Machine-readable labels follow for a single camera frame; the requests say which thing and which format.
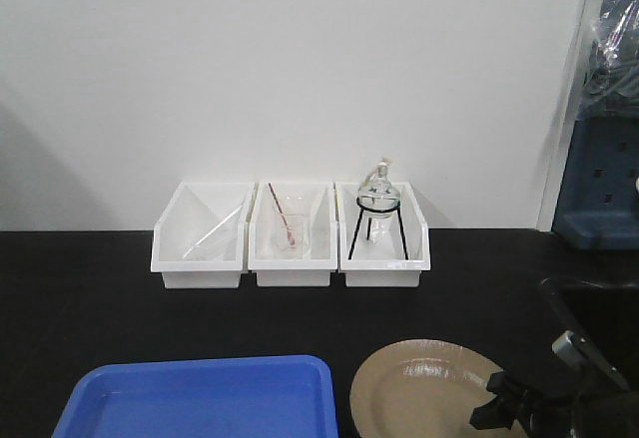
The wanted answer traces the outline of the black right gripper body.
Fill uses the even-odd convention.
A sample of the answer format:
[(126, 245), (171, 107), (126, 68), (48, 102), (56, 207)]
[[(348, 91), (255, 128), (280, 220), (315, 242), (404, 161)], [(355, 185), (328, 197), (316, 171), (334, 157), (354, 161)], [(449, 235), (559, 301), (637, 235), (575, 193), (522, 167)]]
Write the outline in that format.
[(518, 422), (528, 437), (586, 437), (583, 417), (585, 392), (548, 397), (529, 388), (523, 392)]

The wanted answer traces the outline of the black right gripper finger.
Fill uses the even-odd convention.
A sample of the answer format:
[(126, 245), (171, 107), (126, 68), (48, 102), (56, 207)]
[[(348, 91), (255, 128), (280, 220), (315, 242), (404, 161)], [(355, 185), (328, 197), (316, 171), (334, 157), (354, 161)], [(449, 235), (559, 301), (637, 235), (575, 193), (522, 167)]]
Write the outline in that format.
[(521, 414), (522, 404), (491, 400), (473, 409), (469, 423), (477, 430), (504, 428), (510, 430)]
[(505, 371), (492, 373), (486, 384), (486, 390), (493, 399), (506, 403), (521, 403), (528, 398), (529, 389)]

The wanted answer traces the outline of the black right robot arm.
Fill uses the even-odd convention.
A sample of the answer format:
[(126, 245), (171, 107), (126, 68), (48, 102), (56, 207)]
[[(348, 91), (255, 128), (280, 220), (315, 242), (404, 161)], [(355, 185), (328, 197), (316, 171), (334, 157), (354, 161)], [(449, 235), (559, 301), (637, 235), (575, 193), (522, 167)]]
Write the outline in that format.
[(586, 393), (588, 383), (571, 395), (548, 397), (504, 371), (490, 375), (485, 389), (492, 399), (473, 409), (469, 424), (476, 430), (512, 429), (527, 437), (636, 437), (638, 393)]

